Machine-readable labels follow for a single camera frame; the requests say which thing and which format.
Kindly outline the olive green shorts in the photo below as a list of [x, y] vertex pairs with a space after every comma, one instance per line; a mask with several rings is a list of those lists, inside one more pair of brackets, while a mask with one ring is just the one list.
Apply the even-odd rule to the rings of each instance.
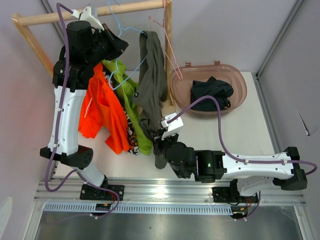
[[139, 126], [144, 135], [152, 141], [160, 129], [163, 102], [168, 96], [165, 58], [155, 31], [143, 31], [139, 36], [139, 47], [142, 64], [134, 101], [142, 108]]

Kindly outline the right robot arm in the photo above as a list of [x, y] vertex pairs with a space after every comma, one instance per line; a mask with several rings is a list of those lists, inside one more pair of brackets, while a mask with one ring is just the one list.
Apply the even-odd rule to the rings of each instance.
[[164, 137], [161, 130], [153, 139], [155, 155], [163, 156], [180, 179], [214, 183], [228, 180], [222, 192], [214, 190], [215, 202], [239, 202], [263, 190], [275, 187], [283, 191], [306, 189], [306, 173], [299, 165], [296, 147], [271, 155], [228, 155], [220, 150], [195, 150], [178, 141], [176, 133]]

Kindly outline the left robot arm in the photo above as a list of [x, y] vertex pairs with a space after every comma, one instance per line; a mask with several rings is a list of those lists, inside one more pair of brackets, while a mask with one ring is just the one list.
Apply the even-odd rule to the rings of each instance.
[[78, 125], [94, 67], [103, 60], [119, 57], [128, 43], [106, 24], [97, 27], [87, 20], [70, 22], [65, 35], [66, 44], [53, 66], [55, 111], [51, 138], [40, 149], [40, 156], [70, 167], [83, 179], [80, 199], [121, 201], [122, 186], [110, 186], [92, 161], [93, 149], [78, 144]]

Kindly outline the blue wire hanger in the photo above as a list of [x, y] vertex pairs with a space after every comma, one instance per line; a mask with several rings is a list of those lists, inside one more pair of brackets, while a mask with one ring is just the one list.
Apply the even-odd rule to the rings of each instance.
[[[140, 33], [140, 34], [143, 34], [143, 35], [145, 35], [145, 36], [147, 35], [145, 31], [140, 31], [140, 30], [138, 30], [138, 29], [136, 29], [136, 28], [133, 28], [133, 27], [124, 28], [124, 27], [121, 25], [121, 23], [120, 23], [118, 17], [116, 16], [116, 14], [115, 14], [115, 13], [113, 12], [113, 10], [111, 9], [111, 0], [108, 0], [108, 2], [107, 2], [107, 7], [108, 7], [111, 15], [115, 18], [115, 20], [116, 20], [116, 22], [117, 22], [118, 29], [119, 29], [119, 34], [118, 34], [118, 36], [117, 36], [118, 38], [120, 38], [121, 35], [123, 34], [123, 32], [125, 32], [125, 31], [127, 31], [127, 30], [132, 30], [132, 31], [138, 32], [138, 33]], [[110, 78], [108, 79], [108, 85], [109, 85], [110, 89], [113, 90], [113, 91], [114, 91], [114, 90], [117, 90], [117, 89], [118, 89], [121, 85], [123, 85], [137, 70], [140, 69], [140, 67], [141, 67], [142, 64], [145, 62], [146, 59], [147, 59], [147, 57], [145, 56], [145, 57], [141, 60], [141, 62], [139, 63], [139, 65], [135, 68], [135, 70], [134, 70], [128, 77], [126, 77], [126, 78], [123, 80], [123, 82], [119, 83], [116, 87], [113, 87], [113, 86], [112, 86], [112, 83], [111, 83], [112, 77], [113, 77], [113, 75], [119, 70], [118, 58], [116, 58], [116, 59], [115, 59], [115, 67], [116, 67], [116, 70], [111, 72]]]

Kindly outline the navy blue shorts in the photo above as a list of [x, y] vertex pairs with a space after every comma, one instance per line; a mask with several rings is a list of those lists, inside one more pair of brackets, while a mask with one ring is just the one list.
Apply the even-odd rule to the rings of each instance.
[[[233, 87], [225, 81], [217, 80], [211, 76], [207, 81], [194, 80], [190, 89], [190, 102], [193, 103], [203, 96], [212, 96], [218, 102], [220, 110], [225, 110], [231, 107], [231, 102], [228, 99], [234, 93]], [[201, 112], [217, 112], [217, 106], [210, 99], [204, 99], [194, 105], [192, 110]]]

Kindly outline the pink wire hanger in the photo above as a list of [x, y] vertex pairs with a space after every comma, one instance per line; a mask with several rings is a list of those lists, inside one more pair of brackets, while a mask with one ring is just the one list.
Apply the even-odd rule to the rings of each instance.
[[166, 61], [169, 63], [169, 70], [173, 68], [173, 71], [175, 72], [176, 76], [180, 81], [183, 80], [183, 74], [181, 71], [180, 66], [177, 63], [176, 55], [174, 52], [174, 49], [172, 47], [172, 35], [171, 35], [171, 30], [172, 30], [172, 1], [171, 0], [163, 0], [162, 1], [163, 5], [163, 18], [162, 18], [162, 23], [157, 21], [155, 18], [152, 16], [149, 16], [149, 21], [152, 25], [152, 28], [154, 28], [154, 24], [160, 26], [163, 29], [164, 36], [165, 36], [165, 51], [164, 55], [166, 57]]

